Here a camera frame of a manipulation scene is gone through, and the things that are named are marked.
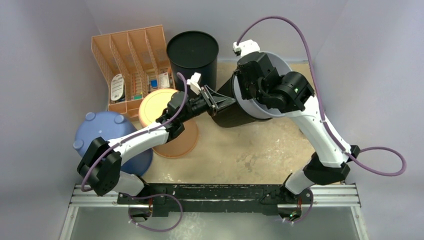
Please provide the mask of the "black ribbed bin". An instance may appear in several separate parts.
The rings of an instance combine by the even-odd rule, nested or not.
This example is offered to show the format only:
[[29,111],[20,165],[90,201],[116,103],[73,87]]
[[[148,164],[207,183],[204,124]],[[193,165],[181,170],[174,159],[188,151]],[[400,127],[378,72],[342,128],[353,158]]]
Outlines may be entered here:
[[[216,92],[227,97],[235,98],[234,78],[232,75]],[[256,118],[245,112],[238,103],[225,108],[212,117],[213,121],[222,128],[233,128],[253,122],[265,122],[271,118]]]

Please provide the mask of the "grey plastic bucket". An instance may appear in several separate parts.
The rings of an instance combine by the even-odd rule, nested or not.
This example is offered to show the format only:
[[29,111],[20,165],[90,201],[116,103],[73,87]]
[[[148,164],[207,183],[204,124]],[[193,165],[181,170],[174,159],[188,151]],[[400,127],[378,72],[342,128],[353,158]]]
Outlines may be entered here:
[[[279,75],[285,75],[288,72],[292,71],[292,68],[289,64],[283,60],[279,55],[265,51],[268,55],[270,62],[274,67],[276,67]],[[267,108],[265,105],[258,103],[256,100],[252,99],[242,99],[241,89],[238,82],[238,77],[235,75],[233,77],[233,92],[234,97],[237,100],[237,103],[240,107],[250,116],[259,120],[265,120],[269,118],[282,118],[285,117],[285,113],[281,113],[277,108]]]

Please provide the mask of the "dark navy cylindrical bin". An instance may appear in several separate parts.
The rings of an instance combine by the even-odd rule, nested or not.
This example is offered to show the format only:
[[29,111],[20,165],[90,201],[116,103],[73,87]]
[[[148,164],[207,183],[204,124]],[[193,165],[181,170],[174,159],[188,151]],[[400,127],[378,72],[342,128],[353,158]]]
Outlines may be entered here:
[[169,40],[166,54],[177,90],[184,90],[177,73],[181,73],[185,79],[200,73],[201,87],[207,85],[212,90],[217,89],[219,44],[213,36],[197,30],[181,32]]

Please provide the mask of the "large blue plastic bucket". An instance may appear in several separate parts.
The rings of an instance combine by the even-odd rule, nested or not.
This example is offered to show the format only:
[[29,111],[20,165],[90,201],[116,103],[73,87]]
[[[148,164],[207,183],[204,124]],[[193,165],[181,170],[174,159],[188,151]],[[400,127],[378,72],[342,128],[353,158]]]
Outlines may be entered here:
[[[75,133],[73,148],[83,157],[92,145],[92,141],[95,141],[96,145],[101,145],[108,140],[134,133],[136,130],[129,119],[118,112],[88,112]],[[153,150],[149,148],[123,163],[120,169],[127,174],[141,177],[147,172],[152,162]]]

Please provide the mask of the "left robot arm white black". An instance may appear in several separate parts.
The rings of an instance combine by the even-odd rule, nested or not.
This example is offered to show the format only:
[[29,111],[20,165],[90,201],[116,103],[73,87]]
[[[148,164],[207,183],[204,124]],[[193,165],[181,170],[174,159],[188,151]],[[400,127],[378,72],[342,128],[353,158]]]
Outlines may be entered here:
[[98,196],[115,191],[129,195],[138,205],[146,203],[149,191],[144,181],[138,175],[124,172],[122,165],[148,149],[176,139],[188,120],[203,113],[214,117],[236,102],[208,86],[201,87],[195,98],[188,96],[187,89],[173,93],[162,115],[150,125],[119,138],[97,137],[91,141],[77,167],[83,178],[81,190],[94,191]]

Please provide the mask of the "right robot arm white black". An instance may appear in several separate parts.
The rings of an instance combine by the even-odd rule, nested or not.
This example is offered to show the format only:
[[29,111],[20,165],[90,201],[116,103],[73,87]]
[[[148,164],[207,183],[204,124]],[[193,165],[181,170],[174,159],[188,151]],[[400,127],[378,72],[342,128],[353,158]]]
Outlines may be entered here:
[[304,75],[292,71],[277,55],[254,50],[241,54],[232,86],[244,112],[255,120],[291,119],[314,148],[307,165],[283,182],[280,196],[284,202],[294,203],[313,185],[329,185],[347,178],[351,170],[348,161],[359,154],[359,148],[338,134]]

